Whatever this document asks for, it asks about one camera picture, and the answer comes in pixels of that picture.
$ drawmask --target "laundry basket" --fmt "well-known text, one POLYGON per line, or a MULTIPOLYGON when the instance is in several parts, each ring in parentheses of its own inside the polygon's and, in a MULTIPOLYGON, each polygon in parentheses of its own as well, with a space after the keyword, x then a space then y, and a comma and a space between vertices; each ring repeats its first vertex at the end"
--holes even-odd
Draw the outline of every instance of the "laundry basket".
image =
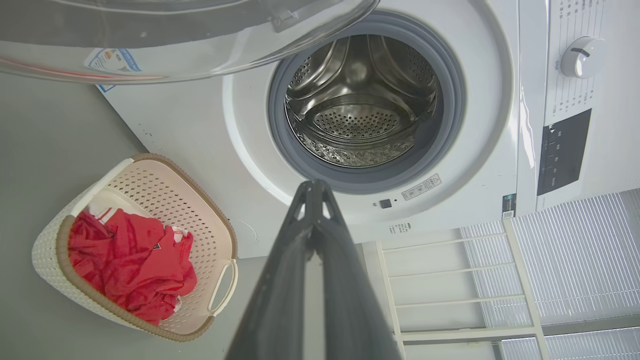
POLYGON ((33 245, 33 266, 68 298, 109 320, 174 341, 202 335, 228 304, 236 288, 237 243, 231 224, 207 194, 177 165, 155 154, 142 154, 117 165, 68 204, 33 245), (193 234, 189 259, 198 277, 182 306, 154 326, 118 306, 80 277, 69 260, 68 237, 76 216, 92 201, 151 216, 193 234), (227 269, 233 271, 223 300, 214 297, 227 269))

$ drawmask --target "red cloth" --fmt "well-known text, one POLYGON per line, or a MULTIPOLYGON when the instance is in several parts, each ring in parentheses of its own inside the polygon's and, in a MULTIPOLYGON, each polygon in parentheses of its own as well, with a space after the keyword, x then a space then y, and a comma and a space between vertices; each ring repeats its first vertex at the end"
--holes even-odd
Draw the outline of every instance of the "red cloth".
POLYGON ((193 235, 176 243, 158 219, 122 209, 102 225, 84 211, 69 234, 69 260, 96 290, 130 313, 158 325, 173 314, 177 297, 196 286, 189 261, 193 235))

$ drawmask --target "button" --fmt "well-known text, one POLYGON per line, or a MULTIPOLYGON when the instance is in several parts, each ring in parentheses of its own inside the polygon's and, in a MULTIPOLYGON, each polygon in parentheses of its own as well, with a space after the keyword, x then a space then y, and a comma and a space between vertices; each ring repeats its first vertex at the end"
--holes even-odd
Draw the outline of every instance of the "button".
POLYGON ((558 130, 558 129, 551 129, 549 130, 549 132, 551 132, 551 136, 549 136, 549 142, 558 142, 558 140, 560 140, 559 138, 562 137, 562 130, 558 130))
POLYGON ((560 151, 560 143, 552 142, 547 145, 547 157, 551 155, 556 155, 560 151))
POLYGON ((383 208, 383 209, 390 208, 391 207, 391 200, 389 200, 389 199, 380 200, 380 207, 383 208))

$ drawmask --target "basket handle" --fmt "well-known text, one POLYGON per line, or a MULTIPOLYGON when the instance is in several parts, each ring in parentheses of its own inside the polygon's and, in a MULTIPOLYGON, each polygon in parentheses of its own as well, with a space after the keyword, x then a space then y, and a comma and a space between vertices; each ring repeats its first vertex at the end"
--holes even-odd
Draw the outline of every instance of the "basket handle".
POLYGON ((222 309, 224 309, 225 306, 227 306, 227 304, 229 303, 229 300, 231 300, 231 296, 234 294, 237 284, 238 284, 238 265, 236 263, 236 259, 231 259, 225 265, 225 267, 222 268, 222 273, 218 278, 218 283, 216 284, 216 288, 213 289, 213 294, 211 295, 211 300, 209 301, 209 307, 207 307, 207 310, 209 311, 209 315, 217 316, 218 314, 220 314, 222 309), (218 293, 218 288, 220 287, 220 282, 222 281, 222 277, 225 275, 225 272, 227 272, 227 269, 230 266, 232 271, 234 272, 233 278, 231 278, 231 285, 229 286, 229 289, 227 290, 227 294, 225 295, 224 299, 222 299, 220 304, 215 309, 211 309, 211 307, 213 306, 213 300, 215 299, 216 294, 218 293))

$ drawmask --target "gray floor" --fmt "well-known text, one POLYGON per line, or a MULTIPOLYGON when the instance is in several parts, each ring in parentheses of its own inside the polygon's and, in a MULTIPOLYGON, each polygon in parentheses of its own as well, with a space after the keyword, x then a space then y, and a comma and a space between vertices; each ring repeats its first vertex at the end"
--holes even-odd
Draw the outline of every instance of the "gray floor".
MULTIPOLYGON (((223 359, 265 258, 240 260, 233 301, 189 343, 85 310, 39 278, 31 246, 65 204, 145 149, 94 86, 0 74, 0 111, 0 358, 223 359)), ((305 358, 322 359, 321 275, 308 276, 307 316, 314 320, 305 358)))

